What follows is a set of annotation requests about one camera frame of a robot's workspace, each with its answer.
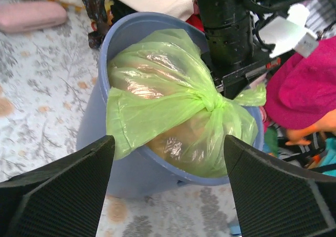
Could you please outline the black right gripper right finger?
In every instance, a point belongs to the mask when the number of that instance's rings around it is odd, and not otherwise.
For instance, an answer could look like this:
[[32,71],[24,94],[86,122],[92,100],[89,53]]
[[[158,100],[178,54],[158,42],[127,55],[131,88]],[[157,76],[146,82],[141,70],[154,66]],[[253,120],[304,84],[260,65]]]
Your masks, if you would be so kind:
[[335,236],[335,177],[299,168],[234,136],[224,157],[243,236]]

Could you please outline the green plastic trash bag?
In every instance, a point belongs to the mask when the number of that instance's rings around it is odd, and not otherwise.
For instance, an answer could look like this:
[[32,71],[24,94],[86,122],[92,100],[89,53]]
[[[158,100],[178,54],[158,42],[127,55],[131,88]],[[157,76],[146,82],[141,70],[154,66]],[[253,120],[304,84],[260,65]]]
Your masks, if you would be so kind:
[[256,139],[257,122],[247,107],[265,104],[265,85],[233,100],[223,97],[182,29],[151,33],[111,59],[107,73],[106,129],[117,160],[145,145],[183,171],[219,178],[227,173],[225,136],[249,145]]

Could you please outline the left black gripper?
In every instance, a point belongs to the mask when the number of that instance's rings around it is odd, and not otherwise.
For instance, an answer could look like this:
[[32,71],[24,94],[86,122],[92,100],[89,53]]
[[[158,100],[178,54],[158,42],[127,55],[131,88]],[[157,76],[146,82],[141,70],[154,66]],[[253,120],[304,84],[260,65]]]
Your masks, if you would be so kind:
[[[252,0],[273,4],[273,0]],[[215,86],[234,99],[249,83],[247,74],[271,61],[269,49],[253,39],[254,10],[244,0],[196,0],[209,51],[201,58]]]

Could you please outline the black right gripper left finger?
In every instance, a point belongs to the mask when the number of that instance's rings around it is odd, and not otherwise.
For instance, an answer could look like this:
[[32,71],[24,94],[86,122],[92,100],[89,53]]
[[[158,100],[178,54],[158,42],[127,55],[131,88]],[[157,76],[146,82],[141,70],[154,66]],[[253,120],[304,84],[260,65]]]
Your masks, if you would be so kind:
[[1,182],[1,236],[95,236],[114,148],[104,136]]

